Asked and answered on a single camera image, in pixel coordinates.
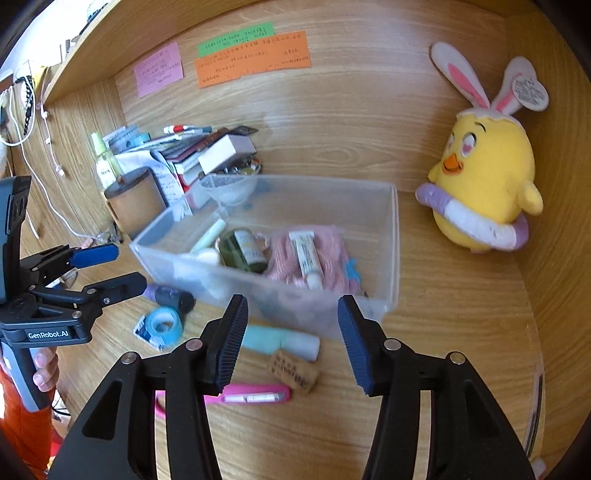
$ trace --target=pink inner ear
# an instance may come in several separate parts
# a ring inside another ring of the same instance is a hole
[[[500,113],[503,113],[503,110],[509,105],[509,103],[515,98],[515,95],[513,95],[513,80],[515,80],[519,75],[521,75],[521,72],[519,72],[517,75],[513,75],[513,78],[511,79],[510,82],[510,87],[509,87],[509,91],[507,92],[507,94],[496,104],[495,110],[499,111]]]
[[[459,68],[451,63],[447,65],[447,68],[449,69],[449,74],[452,76],[453,81],[456,82],[462,90],[465,90],[468,94],[472,95],[478,105],[483,108],[489,108],[491,106],[488,100],[484,99],[480,93],[476,91],[474,85],[470,83],[470,80],[467,79],[467,77],[460,71]]]

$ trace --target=mint green tube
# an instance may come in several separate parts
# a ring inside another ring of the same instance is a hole
[[[272,355],[282,349],[309,362],[315,362],[320,351],[320,339],[311,333],[248,325],[242,346],[265,355]]]

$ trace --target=yellow plush chick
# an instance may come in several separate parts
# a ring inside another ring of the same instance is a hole
[[[537,81],[535,70],[523,57],[513,59],[491,104],[455,48],[437,43],[431,58],[474,108],[458,114],[441,161],[429,171],[432,183],[417,189],[417,199],[433,209],[437,226],[455,244],[475,252],[520,248],[528,236],[521,212],[539,215],[543,202],[533,183],[530,141],[511,116],[521,107],[512,86],[515,79]]]
[[[534,153],[521,126],[501,116],[467,113],[452,128],[443,157],[428,178],[475,212],[497,223],[512,223],[522,210],[530,215],[542,212],[534,174]],[[489,249],[437,212],[433,216],[452,242],[475,251]]]

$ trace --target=pink cloth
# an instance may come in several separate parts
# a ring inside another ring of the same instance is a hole
[[[324,275],[323,289],[343,295],[357,293],[357,288],[353,285],[358,284],[356,282],[352,284],[346,275],[345,265],[349,261],[349,256],[345,249],[343,235],[335,226],[294,226],[289,230],[274,232],[271,235],[271,259],[265,275],[273,280],[308,288],[289,237],[289,232],[296,231],[314,232],[314,246]]]

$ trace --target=screw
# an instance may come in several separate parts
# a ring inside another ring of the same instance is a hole
[[[400,340],[396,340],[395,338],[386,338],[384,341],[384,347],[386,350],[395,352],[396,350],[401,349],[402,344],[400,343]]]
[[[124,353],[121,357],[121,363],[125,365],[129,365],[134,363],[138,359],[138,354],[134,352],[127,352]]]
[[[203,346],[203,342],[198,338],[191,338],[186,344],[185,347],[190,352],[194,352],[195,350],[199,350]]]
[[[449,356],[449,359],[456,365],[461,365],[466,361],[466,357],[463,356],[460,352],[452,352]]]

